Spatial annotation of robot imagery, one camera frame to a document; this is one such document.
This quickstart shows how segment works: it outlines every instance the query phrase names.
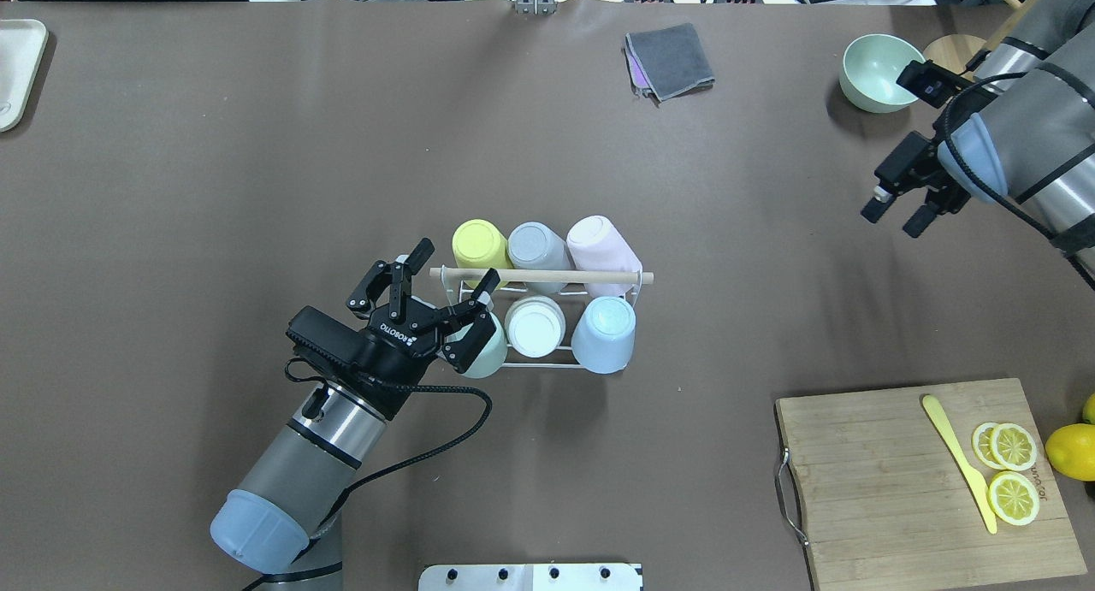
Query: green bowl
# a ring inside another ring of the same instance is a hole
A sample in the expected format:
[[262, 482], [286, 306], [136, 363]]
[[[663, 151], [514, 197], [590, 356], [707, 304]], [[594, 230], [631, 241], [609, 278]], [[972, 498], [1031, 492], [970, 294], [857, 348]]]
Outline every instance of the green bowl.
[[897, 77], [911, 60], [924, 61], [911, 43], [884, 33], [863, 35], [844, 50], [840, 89], [863, 111], [898, 112], [917, 100], [897, 84]]

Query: cup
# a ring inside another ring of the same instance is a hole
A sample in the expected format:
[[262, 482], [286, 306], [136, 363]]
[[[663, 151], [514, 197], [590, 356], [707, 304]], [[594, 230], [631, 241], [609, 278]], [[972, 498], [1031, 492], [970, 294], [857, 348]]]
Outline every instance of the cup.
[[570, 337], [578, 364], [591, 373], [615, 373], [635, 349], [635, 310], [619, 296], [593, 299]]
[[[503, 363], [506, 361], [506, 333], [502, 329], [502, 323], [495, 315], [491, 314], [491, 321], [494, 322], [494, 334], [491, 335], [489, 340], [483, 346], [479, 357], [472, 362], [472, 366], [464, 371], [463, 375], [465, 378], [472, 378], [472, 380], [482, 380], [482, 378], [488, 378], [494, 375], [496, 370], [500, 369]], [[459, 341], [464, 338], [464, 335], [472, 328], [469, 323], [458, 333], [450, 335], [450, 341]]]
[[529, 296], [506, 311], [509, 345], [521, 356], [543, 358], [563, 343], [566, 318], [563, 310], [548, 296]]
[[[506, 237], [489, 221], [481, 218], [465, 221], [452, 233], [452, 255], [461, 268], [512, 268], [506, 253]], [[477, 280], [469, 280], [479, 286]], [[503, 287], [505, 280], [498, 283]]]
[[[607, 217], [591, 216], [578, 221], [567, 232], [566, 245], [570, 248], [574, 266], [578, 270], [643, 270], [643, 264], [635, 252], [631, 251], [631, 245], [627, 245]], [[634, 287], [634, 283], [586, 283], [586, 291], [596, 299], [600, 296], [624, 296]]]
[[[526, 270], [574, 270], [566, 256], [566, 243], [548, 225], [529, 221], [509, 233], [509, 260], [517, 268]], [[526, 283], [538, 294], [555, 294], [566, 288], [566, 283]]]

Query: gray cloth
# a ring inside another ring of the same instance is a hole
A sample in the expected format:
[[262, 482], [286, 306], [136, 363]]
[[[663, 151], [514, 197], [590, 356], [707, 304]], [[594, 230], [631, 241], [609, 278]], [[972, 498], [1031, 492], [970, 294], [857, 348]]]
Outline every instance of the gray cloth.
[[658, 100], [665, 101], [696, 88], [711, 88], [715, 76], [691, 23], [668, 30], [624, 35], [627, 53], [638, 62]]

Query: yellow knife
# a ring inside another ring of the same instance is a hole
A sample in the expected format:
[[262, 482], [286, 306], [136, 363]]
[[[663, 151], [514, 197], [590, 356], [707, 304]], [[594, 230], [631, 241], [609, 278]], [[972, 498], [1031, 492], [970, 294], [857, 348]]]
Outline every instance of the yellow knife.
[[975, 470], [966, 460], [961, 447], [958, 445], [958, 438], [955, 437], [955, 430], [950, 427], [950, 420], [947, 420], [946, 412], [943, 412], [943, 405], [940, 405], [940, 399], [930, 393], [920, 399], [920, 405], [923, 405], [927, 418], [935, 426], [935, 430], [940, 432], [943, 442], [947, 444], [947, 450], [955, 457], [955, 463], [958, 463], [958, 468], [961, 471], [963, 477], [966, 478], [969, 491], [973, 494], [973, 500], [977, 501], [977, 508], [981, 510], [986, 529], [989, 529], [989, 533], [996, 533], [996, 514], [989, 508], [989, 485], [986, 484], [981, 472]]

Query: cutting board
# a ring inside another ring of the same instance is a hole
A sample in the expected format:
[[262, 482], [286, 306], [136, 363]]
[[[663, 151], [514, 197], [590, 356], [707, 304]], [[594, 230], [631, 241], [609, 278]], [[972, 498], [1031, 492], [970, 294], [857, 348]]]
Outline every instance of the cutting board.
[[1018, 380], [781, 398], [775, 403], [817, 591], [921, 591], [1087, 571], [1053, 471], [1024, 472], [1041, 510], [989, 535], [920, 397], [943, 404], [970, 464], [981, 422], [1015, 422], [1041, 443]]

